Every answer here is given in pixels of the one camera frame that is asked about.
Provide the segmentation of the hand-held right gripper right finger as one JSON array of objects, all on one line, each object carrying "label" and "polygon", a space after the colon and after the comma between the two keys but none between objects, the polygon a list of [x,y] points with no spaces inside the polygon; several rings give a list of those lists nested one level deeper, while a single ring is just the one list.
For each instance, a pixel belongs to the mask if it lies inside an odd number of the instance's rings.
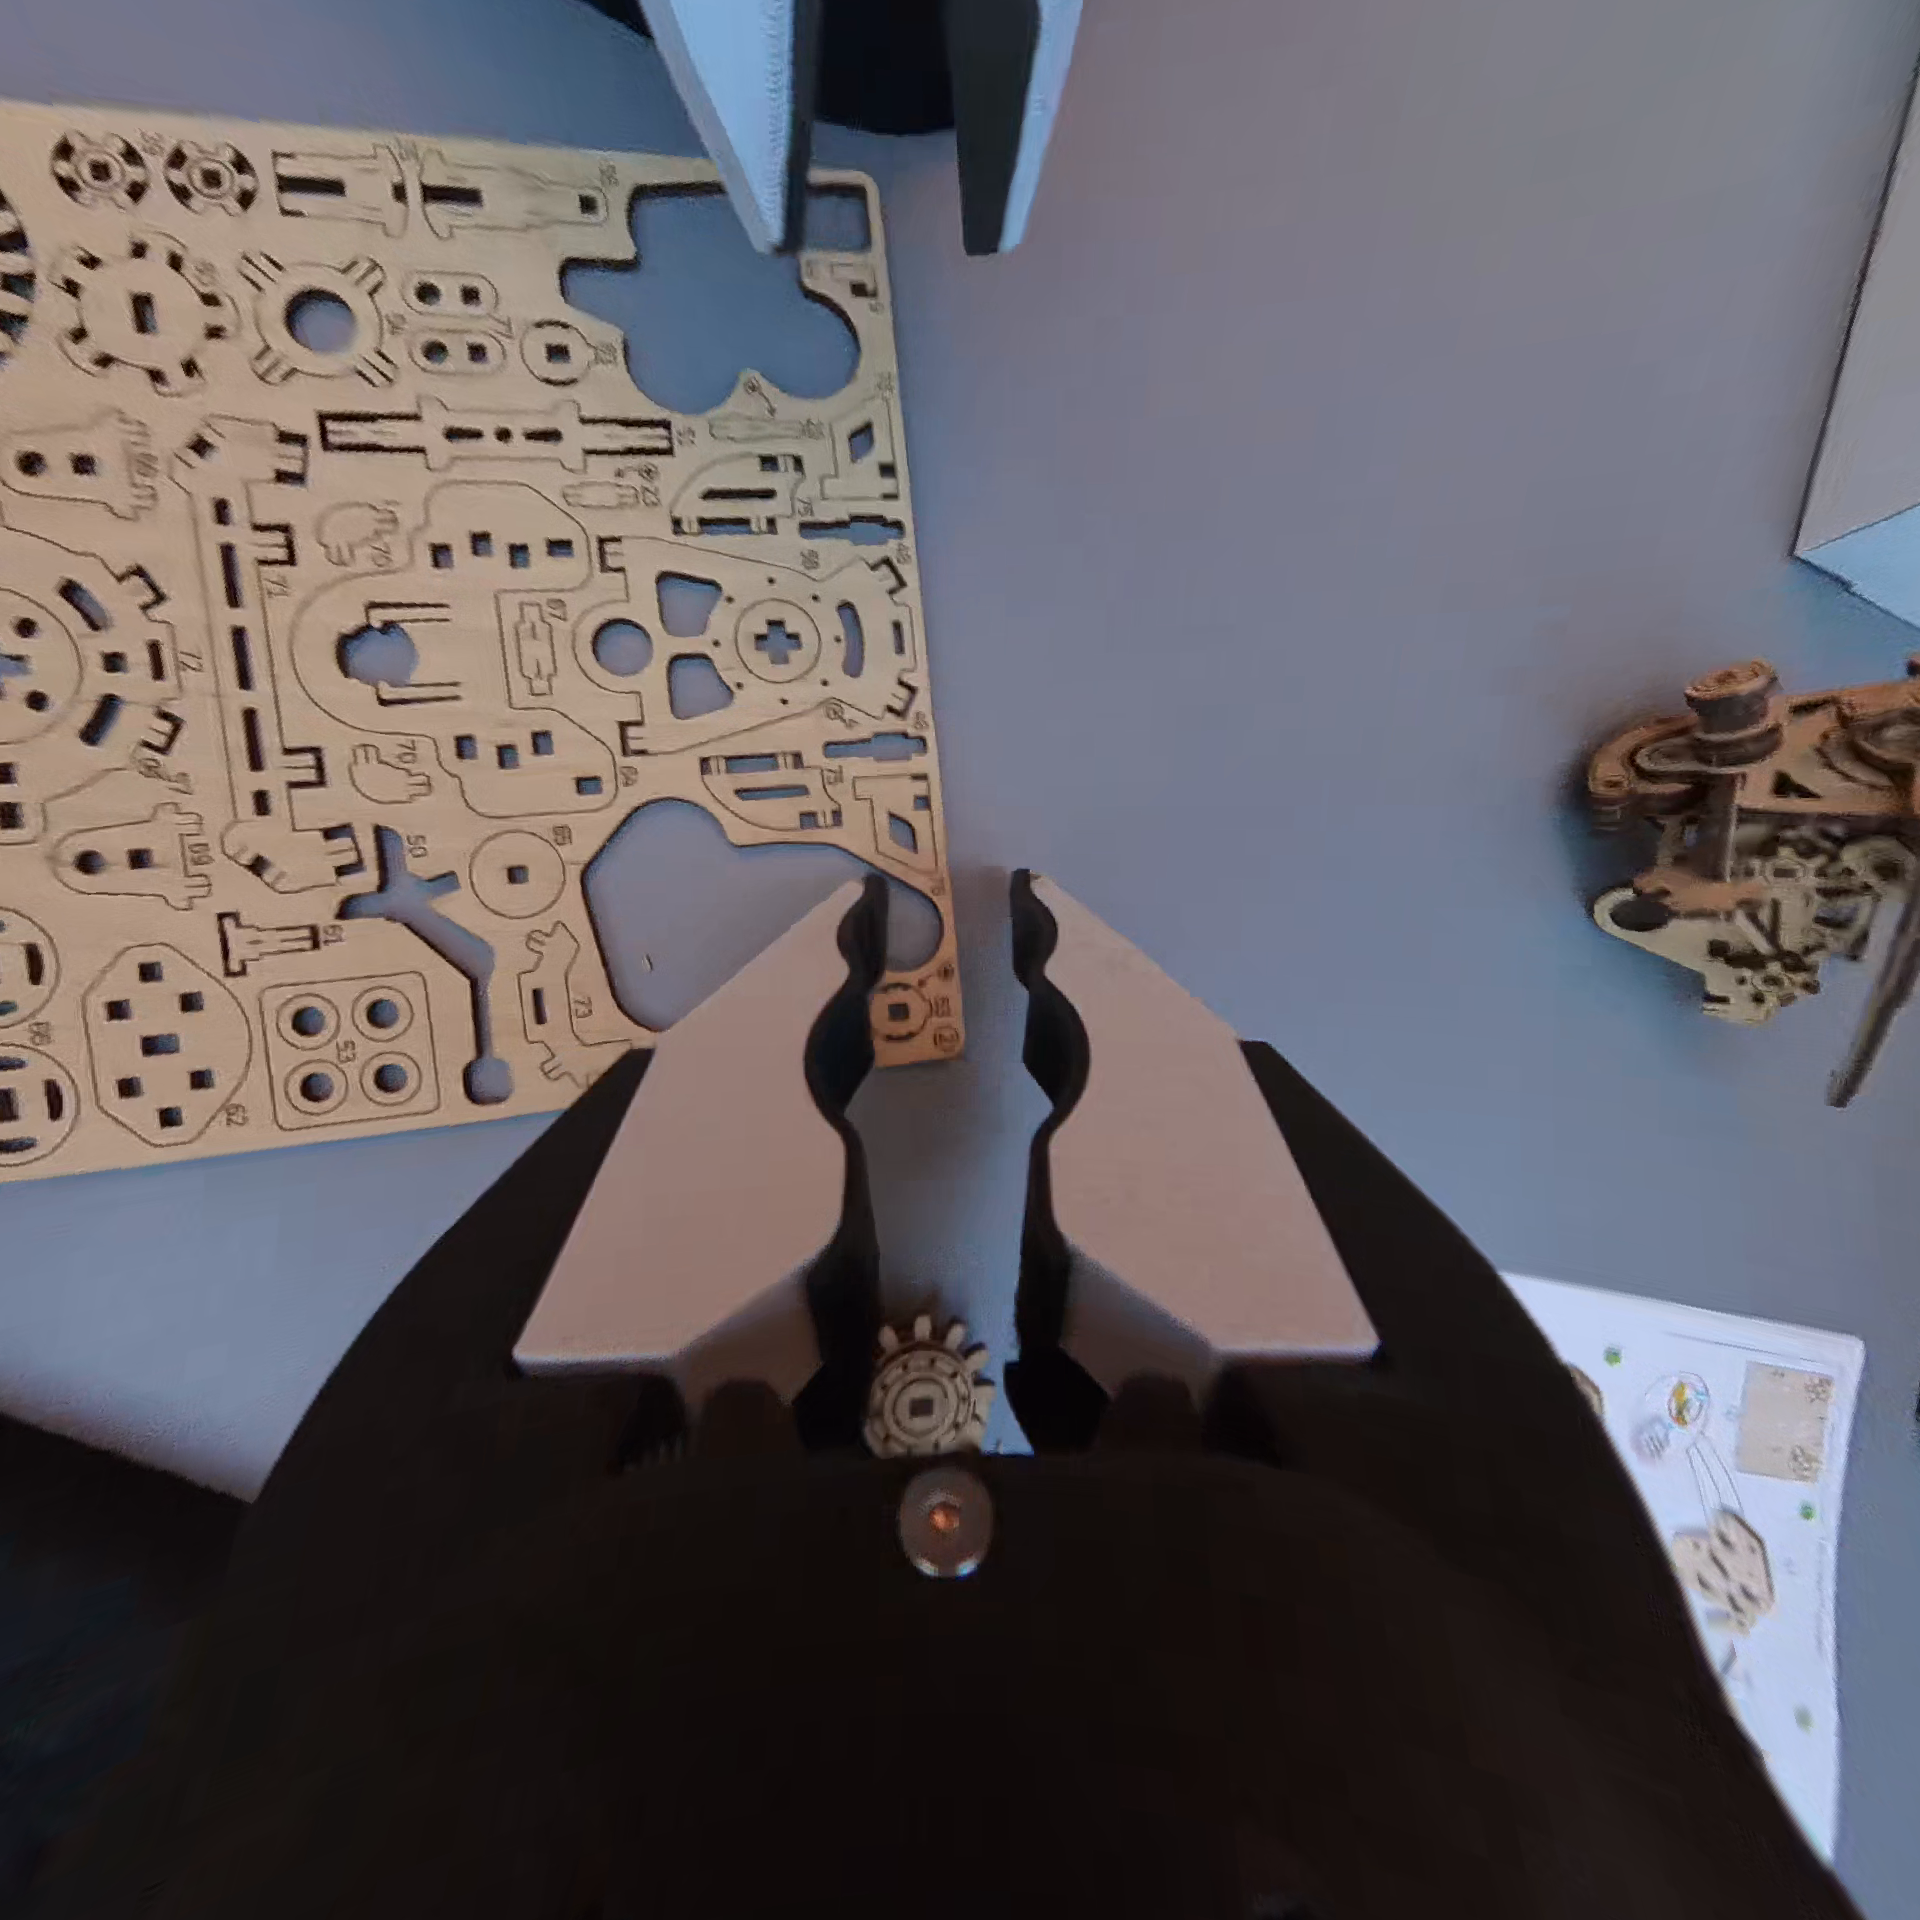
[{"label": "hand-held right gripper right finger", "polygon": [[1378,1330],[1233,1026],[1061,882],[1010,876],[1027,1153],[1015,1359],[1039,1453],[1136,1380],[1204,1411],[1248,1365],[1367,1363]]}]

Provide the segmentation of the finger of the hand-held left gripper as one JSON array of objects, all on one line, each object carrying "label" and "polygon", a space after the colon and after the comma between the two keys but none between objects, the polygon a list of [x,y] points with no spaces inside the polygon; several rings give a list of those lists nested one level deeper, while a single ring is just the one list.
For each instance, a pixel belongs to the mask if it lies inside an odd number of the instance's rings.
[{"label": "finger of the hand-held left gripper", "polygon": [[797,251],[823,7],[819,3],[643,3],[667,77],[753,246]]},{"label": "finger of the hand-held left gripper", "polygon": [[1021,244],[1059,119],[1082,3],[948,3],[948,77],[969,257]]}]

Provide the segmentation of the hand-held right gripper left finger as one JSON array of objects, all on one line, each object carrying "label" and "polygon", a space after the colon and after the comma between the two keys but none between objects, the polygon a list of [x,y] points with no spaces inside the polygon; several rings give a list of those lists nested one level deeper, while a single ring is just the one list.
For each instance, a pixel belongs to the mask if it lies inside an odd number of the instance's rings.
[{"label": "hand-held right gripper left finger", "polygon": [[656,1380],[688,1417],[767,1387],[807,1445],[866,1449],[880,1253],[848,1108],[887,931],[887,882],[850,879],[655,1045],[521,1326],[521,1375]]}]

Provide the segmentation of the wooden gear assembly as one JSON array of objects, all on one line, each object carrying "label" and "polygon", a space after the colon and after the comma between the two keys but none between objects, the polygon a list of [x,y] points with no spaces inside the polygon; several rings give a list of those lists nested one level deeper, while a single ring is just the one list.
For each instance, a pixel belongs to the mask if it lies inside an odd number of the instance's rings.
[{"label": "wooden gear assembly", "polygon": [[984,1449],[997,1382],[989,1351],[959,1316],[920,1311],[882,1324],[859,1437],[876,1458],[969,1457]]}]

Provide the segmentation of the grey desk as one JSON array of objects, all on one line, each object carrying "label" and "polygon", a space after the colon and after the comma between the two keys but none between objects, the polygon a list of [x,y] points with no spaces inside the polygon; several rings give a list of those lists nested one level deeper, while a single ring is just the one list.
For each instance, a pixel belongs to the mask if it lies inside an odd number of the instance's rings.
[{"label": "grey desk", "polygon": [[[1088,5],[1021,246],[827,131],[897,271],[967,1058],[876,1074],[889,1292],[997,1351],[1005,873],[1272,1039],[1504,1271],[1858,1334],[1839,1869],[1916,1915],[1916,1007],[1821,1093],[1587,922],[1577,763],[1704,668],[1916,644],[1791,557],[1916,5]],[[696,154],[585,5],[5,5],[5,93]],[[547,1121],[5,1195],[5,1413],[251,1495]]]}]

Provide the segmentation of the laser-cut wooden parts sheet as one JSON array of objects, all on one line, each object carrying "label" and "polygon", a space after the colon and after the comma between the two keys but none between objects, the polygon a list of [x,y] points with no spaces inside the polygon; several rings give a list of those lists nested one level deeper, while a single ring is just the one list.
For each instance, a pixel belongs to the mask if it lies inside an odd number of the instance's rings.
[{"label": "laser-cut wooden parts sheet", "polygon": [[5,103],[2,188],[5,1183],[565,1108],[658,803],[927,898],[877,1065],[962,1054],[872,177],[848,381],[699,413],[562,278],[706,161]]}]

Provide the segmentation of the white instruction booklet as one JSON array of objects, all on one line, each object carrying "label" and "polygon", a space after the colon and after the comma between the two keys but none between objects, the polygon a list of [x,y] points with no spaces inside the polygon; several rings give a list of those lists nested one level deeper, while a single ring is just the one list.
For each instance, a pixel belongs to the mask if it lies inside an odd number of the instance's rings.
[{"label": "white instruction booklet", "polygon": [[1825,1860],[1841,1828],[1841,1516],[1865,1343],[1504,1278],[1640,1489],[1701,1646]]}]

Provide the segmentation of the wooden model subassembly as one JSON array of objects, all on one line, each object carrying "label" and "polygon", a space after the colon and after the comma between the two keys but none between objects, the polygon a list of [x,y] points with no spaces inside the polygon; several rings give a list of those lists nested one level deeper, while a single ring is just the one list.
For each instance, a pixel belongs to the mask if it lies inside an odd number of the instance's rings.
[{"label": "wooden model subassembly", "polygon": [[1612,938],[1696,978],[1707,1017],[1755,1026],[1883,939],[1826,1105],[1857,1101],[1917,978],[1917,660],[1898,678],[1787,692],[1748,659],[1684,709],[1602,741],[1585,798],[1651,861],[1591,900]]}]

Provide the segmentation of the white cardboard box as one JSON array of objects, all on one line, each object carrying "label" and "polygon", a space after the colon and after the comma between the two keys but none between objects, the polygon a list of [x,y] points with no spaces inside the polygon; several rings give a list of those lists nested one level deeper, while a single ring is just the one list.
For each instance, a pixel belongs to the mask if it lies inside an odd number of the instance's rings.
[{"label": "white cardboard box", "polygon": [[1917,625],[1917,109],[1893,161],[1792,554]]}]

